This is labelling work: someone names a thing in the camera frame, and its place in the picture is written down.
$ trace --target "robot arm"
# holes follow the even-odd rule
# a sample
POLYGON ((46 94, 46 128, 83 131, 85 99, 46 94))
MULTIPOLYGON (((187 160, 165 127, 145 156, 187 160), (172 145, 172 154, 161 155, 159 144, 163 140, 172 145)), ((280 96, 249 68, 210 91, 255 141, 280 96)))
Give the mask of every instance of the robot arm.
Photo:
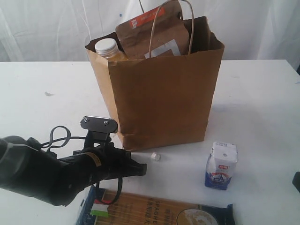
POLYGON ((0 139, 0 188, 67 206, 84 188, 99 186, 101 180, 118 178, 120 193, 123 177, 146 174, 146 164, 132 160, 130 152, 115 148, 111 142, 109 134, 118 130, 114 120, 85 117, 81 126, 88 130, 83 150, 60 159, 50 151, 57 147, 51 146, 52 140, 43 151, 43 145, 33 138, 0 139))

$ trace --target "small white cap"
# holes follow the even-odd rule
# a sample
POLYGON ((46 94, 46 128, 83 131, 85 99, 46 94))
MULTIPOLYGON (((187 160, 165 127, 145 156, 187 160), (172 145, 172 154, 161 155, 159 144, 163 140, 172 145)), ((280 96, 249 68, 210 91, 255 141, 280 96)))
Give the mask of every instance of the small white cap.
POLYGON ((160 156, 158 153, 153 152, 152 155, 151 155, 151 158, 152 158, 153 160, 155 160, 155 161, 159 161, 160 158, 161 158, 161 156, 160 156))
POLYGON ((117 45, 117 42, 112 38, 105 38, 98 41, 95 44, 95 50, 99 54, 106 54, 108 51, 114 49, 117 45))

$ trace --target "glass jar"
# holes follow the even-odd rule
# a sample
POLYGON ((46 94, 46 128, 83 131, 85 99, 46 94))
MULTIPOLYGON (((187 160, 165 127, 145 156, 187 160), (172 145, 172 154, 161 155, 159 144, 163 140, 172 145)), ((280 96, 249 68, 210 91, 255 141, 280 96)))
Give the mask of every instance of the glass jar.
POLYGON ((118 48, 117 42, 112 38, 105 38, 95 44, 96 53, 106 58, 108 61, 128 60, 125 53, 118 48))

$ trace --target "red label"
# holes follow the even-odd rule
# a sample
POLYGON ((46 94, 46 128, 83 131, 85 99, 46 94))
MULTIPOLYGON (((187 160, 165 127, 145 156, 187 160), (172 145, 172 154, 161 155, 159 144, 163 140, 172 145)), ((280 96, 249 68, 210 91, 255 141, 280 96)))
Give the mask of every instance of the red label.
POLYGON ((228 166, 226 166, 226 165, 219 165, 219 168, 220 168, 220 169, 227 170, 227 169, 228 169, 228 166))
MULTIPOLYGON (((141 26, 141 25, 143 25, 143 24, 145 24, 149 21, 154 20, 157 10, 158 10, 158 7, 151 10, 151 11, 149 11, 149 12, 147 12, 147 13, 139 15, 136 18, 133 18, 132 20, 130 20, 129 23, 130 23, 131 28, 132 29, 137 28, 137 27, 139 27, 139 26, 141 26)), ((165 14, 165 8, 164 7, 162 7, 160 9, 157 16, 159 17, 159 16, 162 16, 163 14, 165 14)))

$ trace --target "brown paper bag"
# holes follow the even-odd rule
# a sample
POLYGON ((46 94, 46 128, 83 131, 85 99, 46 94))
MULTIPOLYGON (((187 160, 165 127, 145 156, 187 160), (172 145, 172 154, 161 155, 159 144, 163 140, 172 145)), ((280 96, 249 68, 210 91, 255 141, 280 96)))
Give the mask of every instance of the brown paper bag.
MULTIPOLYGON (((149 41, 157 10, 158 7, 116 27, 116 34, 130 60, 149 58, 149 41)), ((168 2, 160 9, 152 37, 152 56, 188 53, 190 38, 180 19, 181 15, 182 9, 178 1, 168 2)))
MULTIPOLYGON (((188 31, 192 21, 184 21, 188 31)), ((86 46, 124 149, 204 140, 224 45, 209 30, 206 17, 195 19, 192 33, 191 54, 182 56, 108 62, 96 54, 95 43, 114 38, 122 50, 116 33, 86 46)))

